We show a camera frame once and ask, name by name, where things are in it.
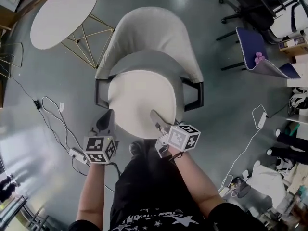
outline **forearm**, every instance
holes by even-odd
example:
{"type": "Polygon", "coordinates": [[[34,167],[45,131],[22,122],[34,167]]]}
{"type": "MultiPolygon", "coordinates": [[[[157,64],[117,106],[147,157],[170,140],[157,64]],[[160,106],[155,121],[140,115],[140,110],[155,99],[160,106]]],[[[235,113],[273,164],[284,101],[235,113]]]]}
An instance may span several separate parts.
{"type": "MultiPolygon", "coordinates": [[[[174,148],[170,148],[169,151],[172,155],[179,152],[174,148]]],[[[181,158],[175,158],[175,163],[193,200],[207,217],[214,207],[224,202],[215,185],[195,163],[189,153],[184,153],[181,158]]]]}
{"type": "Polygon", "coordinates": [[[105,166],[91,164],[78,206],[77,220],[87,220],[103,228],[105,166]]]}

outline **star print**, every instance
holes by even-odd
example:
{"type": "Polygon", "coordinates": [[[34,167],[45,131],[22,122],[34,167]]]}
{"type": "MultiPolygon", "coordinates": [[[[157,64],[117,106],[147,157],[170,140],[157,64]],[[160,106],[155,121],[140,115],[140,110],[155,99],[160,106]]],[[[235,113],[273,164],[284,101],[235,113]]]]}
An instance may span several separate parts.
{"type": "Polygon", "coordinates": [[[198,222],[192,220],[191,218],[193,216],[187,216],[187,217],[184,217],[184,218],[179,218],[179,217],[175,217],[175,216],[172,216],[176,221],[173,223],[173,224],[176,224],[176,223],[181,223],[183,224],[185,227],[188,227],[188,225],[192,222],[192,223],[195,223],[195,224],[199,224],[198,222]]]}
{"type": "Polygon", "coordinates": [[[117,228],[114,228],[114,229],[112,229],[112,230],[117,229],[118,231],[122,231],[122,229],[124,229],[124,228],[126,228],[126,227],[129,227],[129,225],[127,225],[127,224],[124,224],[124,225],[120,224],[117,228]]]}
{"type": "Polygon", "coordinates": [[[139,231],[139,230],[137,229],[137,227],[138,227],[138,226],[136,226],[136,227],[134,227],[134,228],[132,228],[132,229],[126,228],[126,230],[129,230],[129,231],[139,231]]]}
{"type": "Polygon", "coordinates": [[[160,225],[162,225],[162,223],[160,221],[156,221],[155,224],[154,224],[154,226],[156,226],[158,228],[159,228],[160,225]]]}

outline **black pants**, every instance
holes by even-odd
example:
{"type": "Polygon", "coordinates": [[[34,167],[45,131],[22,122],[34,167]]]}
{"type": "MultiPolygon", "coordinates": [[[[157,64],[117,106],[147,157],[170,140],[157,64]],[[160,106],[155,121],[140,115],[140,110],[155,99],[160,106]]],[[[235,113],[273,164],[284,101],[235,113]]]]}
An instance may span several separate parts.
{"type": "Polygon", "coordinates": [[[15,191],[16,187],[14,184],[9,184],[11,182],[11,178],[7,177],[3,181],[0,182],[0,201],[3,203],[5,200],[7,200],[12,193],[15,191]]]}
{"type": "Polygon", "coordinates": [[[277,137],[278,142],[282,142],[287,145],[294,146],[295,148],[301,149],[304,152],[298,152],[289,149],[272,147],[272,156],[279,156],[282,158],[293,159],[299,163],[308,165],[308,141],[300,138],[295,138],[284,133],[281,133],[277,137]]]}
{"type": "Polygon", "coordinates": [[[160,158],[152,148],[133,156],[116,183],[110,227],[134,211],[179,199],[192,201],[178,168],[169,162],[169,157],[160,158]]]}

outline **pink object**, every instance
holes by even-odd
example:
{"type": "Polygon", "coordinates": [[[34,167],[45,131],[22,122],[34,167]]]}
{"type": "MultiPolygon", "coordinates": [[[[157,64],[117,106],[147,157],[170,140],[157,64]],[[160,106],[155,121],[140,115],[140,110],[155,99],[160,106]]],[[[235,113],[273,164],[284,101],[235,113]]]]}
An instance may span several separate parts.
{"type": "Polygon", "coordinates": [[[265,59],[265,56],[262,55],[261,52],[256,53],[255,63],[258,64],[261,60],[265,59]]]}

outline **concrete floor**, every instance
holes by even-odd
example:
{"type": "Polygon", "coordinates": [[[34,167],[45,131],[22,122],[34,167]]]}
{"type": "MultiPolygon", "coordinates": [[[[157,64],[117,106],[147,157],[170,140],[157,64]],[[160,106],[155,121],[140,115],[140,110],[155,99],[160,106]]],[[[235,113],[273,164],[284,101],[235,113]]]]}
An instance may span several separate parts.
{"type": "MultiPolygon", "coordinates": [[[[192,47],[204,76],[204,107],[186,112],[184,121],[201,130],[198,146],[191,152],[198,165],[216,186],[228,172],[233,160],[256,132],[251,112],[263,104],[272,114],[286,104],[290,90],[284,79],[255,75],[234,69],[221,72],[220,68],[242,61],[236,36],[216,42],[215,38],[230,32],[241,22],[226,25],[221,18],[232,14],[218,0],[98,0],[93,13],[112,26],[129,11],[143,6],[167,8],[178,15],[187,27],[192,47]]],[[[13,76],[34,99],[48,96],[56,103],[64,103],[66,124],[82,142],[95,119],[105,110],[94,105],[95,70],[89,68],[61,45],[49,50],[38,50],[30,41],[30,29],[39,8],[27,14],[17,25],[9,42],[21,42],[25,53],[23,67],[12,67],[13,76]]],[[[86,30],[97,30],[99,25],[88,22],[86,30]]],[[[104,36],[91,39],[99,52],[104,36]]],[[[286,58],[277,46],[269,47],[269,58],[281,65],[286,58]]],[[[12,49],[18,58],[18,48],[12,49]]],[[[262,131],[253,139],[248,151],[235,164],[232,174],[237,176],[254,162],[271,159],[266,150],[274,144],[274,130],[284,124],[286,112],[268,119],[262,131]]],[[[55,119],[48,119],[64,142],[64,130],[55,119]]],[[[76,173],[72,159],[56,143],[46,128],[33,102],[12,80],[6,85],[4,108],[0,111],[0,152],[8,173],[21,183],[18,193],[29,196],[33,209],[44,206],[46,213],[70,224],[75,220],[79,195],[85,177],[76,173]]],[[[128,146],[136,138],[119,129],[119,149],[115,162],[123,170],[130,160],[128,146]]],[[[76,146],[72,138],[69,145],[76,146]]],[[[82,172],[87,166],[75,162],[82,172]]],[[[106,168],[106,184],[114,188],[117,173],[106,168]]],[[[105,191],[104,230],[109,228],[109,211],[113,193],[105,191]]]]}

